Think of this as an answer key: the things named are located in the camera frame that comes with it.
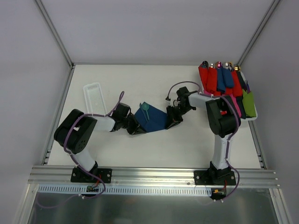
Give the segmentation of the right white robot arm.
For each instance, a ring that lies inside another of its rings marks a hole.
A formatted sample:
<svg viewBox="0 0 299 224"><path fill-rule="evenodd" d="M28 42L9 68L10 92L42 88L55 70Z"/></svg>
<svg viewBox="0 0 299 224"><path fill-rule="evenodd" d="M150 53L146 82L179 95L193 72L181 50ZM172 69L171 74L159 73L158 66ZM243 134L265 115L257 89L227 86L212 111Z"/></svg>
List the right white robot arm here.
<svg viewBox="0 0 299 224"><path fill-rule="evenodd" d="M213 184L221 184L232 169L229 163L230 142L241 124L234 102L229 95L207 95L200 91L188 91L186 87L177 90L177 96L175 100L166 98L170 105L166 107L165 129L183 122L183 115L190 110L205 109L215 139L214 154L208 169L209 179Z"/></svg>

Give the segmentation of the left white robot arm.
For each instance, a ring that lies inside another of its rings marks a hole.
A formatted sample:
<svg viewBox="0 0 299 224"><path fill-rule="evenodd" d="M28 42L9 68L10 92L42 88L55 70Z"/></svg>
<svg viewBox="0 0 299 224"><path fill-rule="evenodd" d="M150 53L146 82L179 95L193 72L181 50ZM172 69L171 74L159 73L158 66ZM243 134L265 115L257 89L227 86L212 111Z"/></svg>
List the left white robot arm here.
<svg viewBox="0 0 299 224"><path fill-rule="evenodd" d="M55 131L54 140L82 170L81 176L87 182L93 182L98 176L98 164L86 149L93 131L115 132L120 129L127 130L130 135L146 133L131 108L124 103L119 103L108 115L85 114L74 109Z"/></svg>

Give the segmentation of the dark blue paper napkin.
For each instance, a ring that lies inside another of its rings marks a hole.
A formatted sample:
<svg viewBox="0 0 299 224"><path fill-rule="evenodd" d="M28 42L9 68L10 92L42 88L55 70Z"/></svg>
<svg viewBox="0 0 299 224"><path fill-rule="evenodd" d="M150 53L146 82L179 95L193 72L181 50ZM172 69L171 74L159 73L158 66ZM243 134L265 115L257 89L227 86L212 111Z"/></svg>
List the dark blue paper napkin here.
<svg viewBox="0 0 299 224"><path fill-rule="evenodd" d="M146 114L143 109L138 109L135 113L136 120L148 132L156 132L165 129L167 114L152 105L149 105L149 121L146 119Z"/></svg>

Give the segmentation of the teal plastic spoon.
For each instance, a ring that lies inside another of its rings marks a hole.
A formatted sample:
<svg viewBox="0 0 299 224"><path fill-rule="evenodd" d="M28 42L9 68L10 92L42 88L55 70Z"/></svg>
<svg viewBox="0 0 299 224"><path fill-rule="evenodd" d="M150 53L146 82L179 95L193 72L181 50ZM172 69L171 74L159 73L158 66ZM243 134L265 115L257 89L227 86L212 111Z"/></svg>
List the teal plastic spoon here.
<svg viewBox="0 0 299 224"><path fill-rule="evenodd" d="M142 103L142 109L144 110L144 112L146 114L147 121L150 120L149 113L148 113L149 108L150 108L150 105L148 103L146 103L146 102Z"/></svg>

